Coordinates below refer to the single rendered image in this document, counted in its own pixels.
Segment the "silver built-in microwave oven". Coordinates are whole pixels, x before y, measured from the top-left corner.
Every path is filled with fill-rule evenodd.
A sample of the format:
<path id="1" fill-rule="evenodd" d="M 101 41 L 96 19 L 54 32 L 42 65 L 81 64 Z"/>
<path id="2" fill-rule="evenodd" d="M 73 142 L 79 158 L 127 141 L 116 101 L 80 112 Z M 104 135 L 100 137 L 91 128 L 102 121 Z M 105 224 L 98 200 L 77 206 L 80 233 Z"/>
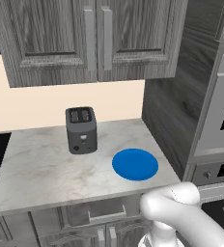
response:
<path id="1" fill-rule="evenodd" d="M 194 155 L 224 151 L 224 54 L 219 56 L 205 96 Z"/>

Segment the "grey wooden base cupboard door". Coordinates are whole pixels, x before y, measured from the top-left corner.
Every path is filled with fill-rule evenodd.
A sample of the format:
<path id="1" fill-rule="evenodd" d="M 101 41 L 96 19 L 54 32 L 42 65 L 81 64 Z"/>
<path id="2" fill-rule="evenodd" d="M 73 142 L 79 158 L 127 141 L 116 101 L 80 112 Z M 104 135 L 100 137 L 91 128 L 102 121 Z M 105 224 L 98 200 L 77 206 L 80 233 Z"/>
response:
<path id="1" fill-rule="evenodd" d="M 61 233 L 50 234 L 40 238 L 41 247 L 99 247 L 98 230 L 105 226 L 76 228 Z"/>
<path id="2" fill-rule="evenodd" d="M 151 224 L 143 219 L 114 222 L 106 225 L 106 247 L 110 247 L 109 228 L 115 227 L 117 247 L 138 247 L 141 238 L 148 232 Z"/>

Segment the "blue round plate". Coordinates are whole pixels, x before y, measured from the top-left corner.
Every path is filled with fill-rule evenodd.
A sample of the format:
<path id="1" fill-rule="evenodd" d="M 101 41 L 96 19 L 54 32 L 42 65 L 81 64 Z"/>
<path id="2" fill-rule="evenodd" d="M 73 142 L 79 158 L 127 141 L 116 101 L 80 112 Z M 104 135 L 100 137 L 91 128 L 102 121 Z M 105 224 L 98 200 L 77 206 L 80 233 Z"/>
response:
<path id="1" fill-rule="evenodd" d="M 118 151 L 112 159 L 112 167 L 120 177 L 134 181 L 147 180 L 158 172 L 156 158 L 141 149 Z"/>

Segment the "grey wooden tall cabinet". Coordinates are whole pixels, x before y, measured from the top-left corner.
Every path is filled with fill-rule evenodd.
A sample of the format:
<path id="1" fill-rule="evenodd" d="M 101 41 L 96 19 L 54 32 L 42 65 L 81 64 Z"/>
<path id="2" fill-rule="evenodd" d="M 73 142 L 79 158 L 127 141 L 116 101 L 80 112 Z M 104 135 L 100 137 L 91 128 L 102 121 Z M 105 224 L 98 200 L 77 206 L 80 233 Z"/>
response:
<path id="1" fill-rule="evenodd" d="M 224 54 L 224 0 L 188 0 L 176 75 L 145 83 L 142 119 L 181 180 L 196 164 L 224 162 L 224 151 L 195 156 L 205 96 Z"/>

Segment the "grey wooden drawer front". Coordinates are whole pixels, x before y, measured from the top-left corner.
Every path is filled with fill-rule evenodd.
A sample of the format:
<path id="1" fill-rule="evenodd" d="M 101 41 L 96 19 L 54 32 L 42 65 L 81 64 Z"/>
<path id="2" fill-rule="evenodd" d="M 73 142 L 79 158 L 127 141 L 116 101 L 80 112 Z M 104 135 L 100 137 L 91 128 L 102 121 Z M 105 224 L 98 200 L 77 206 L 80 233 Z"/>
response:
<path id="1" fill-rule="evenodd" d="M 140 194 L 134 194 L 67 206 L 67 211 L 70 215 L 70 225 L 72 227 L 96 225 L 89 222 L 88 212 L 91 212 L 92 217 L 101 216 L 122 212 L 122 206 L 126 208 L 126 218 L 136 216 L 140 213 L 140 197 Z"/>

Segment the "dark grey toaster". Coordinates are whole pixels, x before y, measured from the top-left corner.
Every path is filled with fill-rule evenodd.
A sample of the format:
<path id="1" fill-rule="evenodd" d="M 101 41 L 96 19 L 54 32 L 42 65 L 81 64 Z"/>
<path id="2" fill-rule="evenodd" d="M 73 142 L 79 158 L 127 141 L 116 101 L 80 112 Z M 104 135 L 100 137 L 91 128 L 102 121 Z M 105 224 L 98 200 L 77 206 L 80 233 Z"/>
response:
<path id="1" fill-rule="evenodd" d="M 69 150 L 72 154 L 87 154 L 98 149 L 97 120 L 92 107 L 66 110 Z"/>

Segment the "grey wooden base cupboard run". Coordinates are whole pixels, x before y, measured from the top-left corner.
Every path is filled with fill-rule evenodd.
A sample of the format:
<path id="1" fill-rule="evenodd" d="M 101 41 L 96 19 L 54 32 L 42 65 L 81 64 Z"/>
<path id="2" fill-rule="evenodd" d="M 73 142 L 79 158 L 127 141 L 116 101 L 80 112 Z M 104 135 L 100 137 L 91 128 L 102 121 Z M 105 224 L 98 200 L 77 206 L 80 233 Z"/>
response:
<path id="1" fill-rule="evenodd" d="M 0 216 L 0 247 L 41 247 L 41 237 L 59 233 L 65 225 L 59 207 Z"/>

